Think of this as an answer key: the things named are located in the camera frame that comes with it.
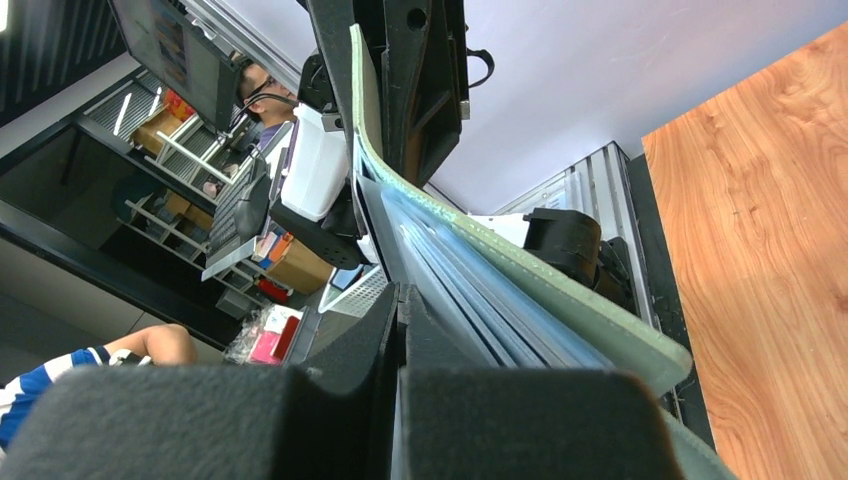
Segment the green card holder wallet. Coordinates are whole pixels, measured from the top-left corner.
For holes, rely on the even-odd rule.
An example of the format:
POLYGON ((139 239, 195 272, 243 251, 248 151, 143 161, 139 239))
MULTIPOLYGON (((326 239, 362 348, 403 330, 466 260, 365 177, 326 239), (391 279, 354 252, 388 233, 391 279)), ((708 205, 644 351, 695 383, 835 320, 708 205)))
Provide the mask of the green card holder wallet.
POLYGON ((617 321, 617 314, 601 305, 609 300, 430 197, 387 165, 376 70, 361 28, 352 25, 349 32, 354 188, 387 275, 417 288, 438 325, 478 365, 635 376, 660 408, 683 470, 679 479, 729 478, 716 452, 684 445, 658 392, 579 332, 589 320, 617 321))

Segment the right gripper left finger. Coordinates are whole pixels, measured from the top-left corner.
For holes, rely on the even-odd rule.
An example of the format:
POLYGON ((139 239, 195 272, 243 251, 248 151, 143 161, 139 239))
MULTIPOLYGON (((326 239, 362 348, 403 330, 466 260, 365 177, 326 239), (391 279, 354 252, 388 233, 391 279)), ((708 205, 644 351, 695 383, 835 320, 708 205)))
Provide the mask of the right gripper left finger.
POLYGON ((386 479, 399 289, 287 366, 115 366, 39 400, 5 479, 386 479))

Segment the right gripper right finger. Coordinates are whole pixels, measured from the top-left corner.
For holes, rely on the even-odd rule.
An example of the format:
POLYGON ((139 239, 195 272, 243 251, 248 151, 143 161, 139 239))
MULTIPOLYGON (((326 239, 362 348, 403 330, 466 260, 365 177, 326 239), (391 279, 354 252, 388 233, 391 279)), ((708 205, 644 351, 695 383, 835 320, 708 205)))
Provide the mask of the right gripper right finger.
POLYGON ((484 367, 415 287, 398 307, 401 479, 679 479, 659 406, 635 376, 484 367))

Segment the person arm striped sleeve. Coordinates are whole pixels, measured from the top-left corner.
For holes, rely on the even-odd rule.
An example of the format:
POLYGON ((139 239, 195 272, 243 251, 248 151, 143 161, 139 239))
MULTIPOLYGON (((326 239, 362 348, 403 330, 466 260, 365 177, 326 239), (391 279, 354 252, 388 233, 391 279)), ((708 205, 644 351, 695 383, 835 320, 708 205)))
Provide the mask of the person arm striped sleeve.
POLYGON ((36 404, 67 374, 118 365, 180 366, 194 364, 198 350, 189 331, 178 324, 143 328, 103 345, 52 358, 1 387, 1 456, 6 457, 36 404))

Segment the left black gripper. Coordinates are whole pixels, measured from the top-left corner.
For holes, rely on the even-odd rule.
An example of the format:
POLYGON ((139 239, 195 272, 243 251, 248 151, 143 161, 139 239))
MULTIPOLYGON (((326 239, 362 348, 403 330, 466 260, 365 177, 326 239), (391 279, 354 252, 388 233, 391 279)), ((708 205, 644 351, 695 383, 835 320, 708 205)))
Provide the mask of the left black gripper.
POLYGON ((470 117, 468 59, 494 72, 488 51, 467 46, 462 1, 306 0, 347 140, 353 139, 351 37, 360 25, 376 61, 386 163, 421 187, 459 143, 470 117))

